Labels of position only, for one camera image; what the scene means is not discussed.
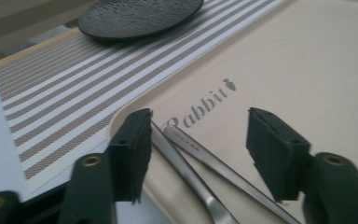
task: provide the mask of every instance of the speckled black dish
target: speckled black dish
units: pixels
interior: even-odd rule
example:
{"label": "speckled black dish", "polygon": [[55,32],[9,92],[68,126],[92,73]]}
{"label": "speckled black dish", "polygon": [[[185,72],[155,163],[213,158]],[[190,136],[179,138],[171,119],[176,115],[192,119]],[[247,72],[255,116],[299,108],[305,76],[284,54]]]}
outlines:
{"label": "speckled black dish", "polygon": [[101,0],[78,20],[79,29],[100,39],[125,39],[163,32],[196,13],[203,0]]}

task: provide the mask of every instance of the tray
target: tray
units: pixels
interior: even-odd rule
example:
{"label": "tray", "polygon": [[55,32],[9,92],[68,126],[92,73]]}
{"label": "tray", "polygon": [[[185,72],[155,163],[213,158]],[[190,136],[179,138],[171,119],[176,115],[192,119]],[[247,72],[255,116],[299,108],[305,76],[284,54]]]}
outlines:
{"label": "tray", "polygon": [[[312,154],[329,151],[358,165],[358,4],[280,6],[123,107],[108,138],[130,112],[149,107],[158,126],[176,123],[269,196],[245,147],[251,106],[285,120],[312,143]],[[183,155],[240,223],[282,222]],[[212,223],[156,150],[144,189],[172,223]],[[301,202],[282,207],[303,223]]]}

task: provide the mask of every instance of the black mechanical part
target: black mechanical part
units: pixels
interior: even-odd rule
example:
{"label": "black mechanical part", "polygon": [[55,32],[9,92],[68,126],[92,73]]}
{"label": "black mechanical part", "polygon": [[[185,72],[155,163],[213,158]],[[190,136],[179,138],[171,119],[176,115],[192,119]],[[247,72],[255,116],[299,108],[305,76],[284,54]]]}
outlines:
{"label": "black mechanical part", "polygon": [[104,153],[78,159],[71,180],[20,203],[0,192],[0,224],[116,223],[115,202],[139,200],[151,156],[151,112],[127,116]]}
{"label": "black mechanical part", "polygon": [[203,0],[100,0],[78,19],[81,32],[102,40],[155,35],[187,21]]}
{"label": "black mechanical part", "polygon": [[249,110],[246,146],[275,201],[306,196],[309,224],[358,223],[358,169],[332,153],[309,154],[310,143],[274,114]]}

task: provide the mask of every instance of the striped placemat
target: striped placemat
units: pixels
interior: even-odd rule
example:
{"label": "striped placemat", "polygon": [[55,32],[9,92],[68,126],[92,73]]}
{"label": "striped placemat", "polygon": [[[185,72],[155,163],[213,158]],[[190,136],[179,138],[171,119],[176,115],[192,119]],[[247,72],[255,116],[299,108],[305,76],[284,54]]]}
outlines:
{"label": "striped placemat", "polygon": [[0,69],[0,97],[31,191],[105,141],[113,115],[284,0],[209,0],[159,38],[81,33]]}

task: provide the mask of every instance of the metal utensil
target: metal utensil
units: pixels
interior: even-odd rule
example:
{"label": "metal utensil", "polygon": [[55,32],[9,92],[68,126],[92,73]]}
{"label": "metal utensil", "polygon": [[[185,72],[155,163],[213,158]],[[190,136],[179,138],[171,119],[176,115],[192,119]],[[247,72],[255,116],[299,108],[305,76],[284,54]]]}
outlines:
{"label": "metal utensil", "polygon": [[228,212],[211,189],[208,188],[185,158],[176,150],[172,142],[164,136],[158,126],[154,122],[152,122],[151,126],[153,145],[194,190],[208,210],[213,222],[216,224],[238,224],[239,222],[235,217]]}
{"label": "metal utensil", "polygon": [[288,223],[299,223],[294,217],[282,209],[279,205],[273,202],[263,192],[254,187],[246,179],[236,173],[228,165],[217,158],[211,151],[203,147],[200,143],[190,137],[188,134],[175,126],[167,126],[164,129],[164,134],[170,138],[177,146],[185,152],[201,161],[207,167],[211,168],[223,178],[231,182],[239,189],[246,192],[259,203],[263,204],[267,209],[282,218]]}

